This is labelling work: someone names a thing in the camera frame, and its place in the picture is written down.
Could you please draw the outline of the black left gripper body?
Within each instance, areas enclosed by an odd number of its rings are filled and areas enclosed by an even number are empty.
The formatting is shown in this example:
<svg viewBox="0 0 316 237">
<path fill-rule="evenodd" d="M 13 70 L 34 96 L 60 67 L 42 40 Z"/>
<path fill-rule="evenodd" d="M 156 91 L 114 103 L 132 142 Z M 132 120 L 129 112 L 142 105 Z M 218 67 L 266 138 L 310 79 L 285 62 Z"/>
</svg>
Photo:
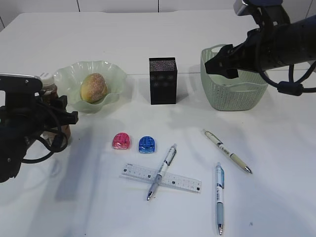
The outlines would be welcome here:
<svg viewBox="0 0 316 237">
<path fill-rule="evenodd" d="M 36 140 L 46 148 L 65 148 L 62 146 L 66 135 L 61 130 L 63 118 L 58 118 L 61 113 L 65 115 L 65 124 L 73 125 L 79 120 L 77 111 L 66 111 L 67 97 L 61 96 L 53 106 L 43 102 L 38 96 L 18 107 L 17 104 L 3 105 L 0 107 L 0 144 L 15 148 L 29 148 Z M 42 136 L 43 132 L 52 132 L 55 135 L 52 145 L 49 145 Z"/>
</svg>

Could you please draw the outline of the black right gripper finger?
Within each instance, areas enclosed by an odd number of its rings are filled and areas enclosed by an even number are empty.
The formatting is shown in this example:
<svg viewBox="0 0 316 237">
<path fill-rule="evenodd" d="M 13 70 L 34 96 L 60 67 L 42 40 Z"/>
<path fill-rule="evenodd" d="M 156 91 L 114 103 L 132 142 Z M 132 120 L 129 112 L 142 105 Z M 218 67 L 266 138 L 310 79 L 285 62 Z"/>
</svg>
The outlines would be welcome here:
<svg viewBox="0 0 316 237">
<path fill-rule="evenodd" d="M 213 58 L 204 64 L 206 73 L 212 75 L 221 75 L 222 69 L 237 69 L 247 71 L 247 50 L 248 48 L 244 43 L 236 47 L 233 47 L 232 44 L 224 45 Z"/>
<path fill-rule="evenodd" d="M 235 79 L 238 77 L 238 70 L 237 69 L 222 69 L 221 75 L 228 79 Z"/>
</svg>

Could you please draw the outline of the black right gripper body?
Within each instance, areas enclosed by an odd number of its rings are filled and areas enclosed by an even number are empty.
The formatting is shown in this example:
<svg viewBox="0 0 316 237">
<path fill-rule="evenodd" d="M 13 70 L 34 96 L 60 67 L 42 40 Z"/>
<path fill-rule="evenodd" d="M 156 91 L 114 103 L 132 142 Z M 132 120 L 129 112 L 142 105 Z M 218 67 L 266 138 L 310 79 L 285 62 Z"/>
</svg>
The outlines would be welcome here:
<svg viewBox="0 0 316 237">
<path fill-rule="evenodd" d="M 266 30 L 265 35 L 259 47 L 259 63 L 263 71 L 276 69 L 279 67 L 277 59 L 274 58 L 274 42 L 275 34 L 278 27 L 273 27 L 271 31 Z M 258 72 L 255 65 L 256 45 L 261 35 L 260 29 L 253 29 L 247 32 L 245 41 L 245 61 L 243 62 L 243 70 L 249 72 Z"/>
</svg>

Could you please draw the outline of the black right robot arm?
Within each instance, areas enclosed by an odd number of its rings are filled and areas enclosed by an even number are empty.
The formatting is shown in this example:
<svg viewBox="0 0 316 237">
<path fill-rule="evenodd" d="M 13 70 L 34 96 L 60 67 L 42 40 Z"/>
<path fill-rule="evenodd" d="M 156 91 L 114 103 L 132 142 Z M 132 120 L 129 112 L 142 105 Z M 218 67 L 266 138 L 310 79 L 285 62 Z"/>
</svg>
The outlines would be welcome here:
<svg viewBox="0 0 316 237">
<path fill-rule="evenodd" d="M 247 32 L 246 40 L 237 45 L 227 44 L 207 62 L 208 74 L 237 77 L 237 70 L 258 72 L 255 64 L 256 44 L 261 32 Z M 263 71 L 285 67 L 316 59 L 316 17 L 285 25 L 274 26 L 265 33 L 259 47 L 259 63 Z"/>
</svg>

